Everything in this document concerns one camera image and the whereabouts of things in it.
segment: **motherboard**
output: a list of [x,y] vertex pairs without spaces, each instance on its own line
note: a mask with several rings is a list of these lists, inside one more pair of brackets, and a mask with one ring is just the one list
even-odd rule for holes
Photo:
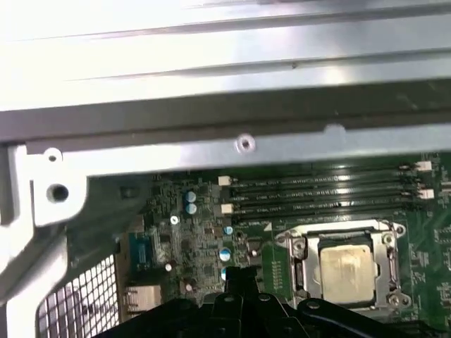
[[448,331],[450,171],[451,154],[419,154],[153,175],[128,234],[132,280],[202,304],[227,266],[254,265],[260,290],[293,306]]

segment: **cpu socket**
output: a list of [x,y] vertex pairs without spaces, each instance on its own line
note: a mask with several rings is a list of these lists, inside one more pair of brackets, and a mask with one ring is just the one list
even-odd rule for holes
[[292,297],[385,316],[411,305],[402,293],[397,239],[406,228],[382,220],[300,225],[276,236],[288,250]]

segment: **metal mesh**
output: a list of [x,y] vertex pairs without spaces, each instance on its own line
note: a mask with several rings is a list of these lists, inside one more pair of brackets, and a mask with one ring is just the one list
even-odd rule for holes
[[38,311],[42,338],[93,337],[119,323],[114,257],[50,294]]

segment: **chip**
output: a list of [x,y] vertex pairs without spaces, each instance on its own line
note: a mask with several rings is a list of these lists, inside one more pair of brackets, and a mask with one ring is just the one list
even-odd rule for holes
[[323,298],[337,304],[372,301],[376,266],[367,245],[324,248],[320,255]]

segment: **screw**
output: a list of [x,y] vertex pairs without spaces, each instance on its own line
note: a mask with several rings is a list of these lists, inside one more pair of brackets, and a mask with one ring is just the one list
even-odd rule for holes
[[180,219],[174,215],[174,216],[171,216],[169,221],[171,222],[172,225],[177,225],[180,222]]
[[383,243],[390,244],[391,242],[393,242],[393,237],[391,234],[387,234],[383,237]]
[[271,299],[271,296],[269,296],[268,294],[260,294],[260,295],[259,295],[259,299],[260,299],[261,301],[268,301],[268,300]]
[[388,303],[390,303],[393,306],[399,306],[400,298],[398,296],[392,295],[388,298]]
[[316,303],[315,301],[309,301],[307,303],[307,307],[312,309],[312,310],[318,310],[319,309],[319,304]]
[[296,243],[295,243],[296,250],[299,250],[299,251],[304,250],[304,247],[305,247],[305,243],[303,240],[296,241]]

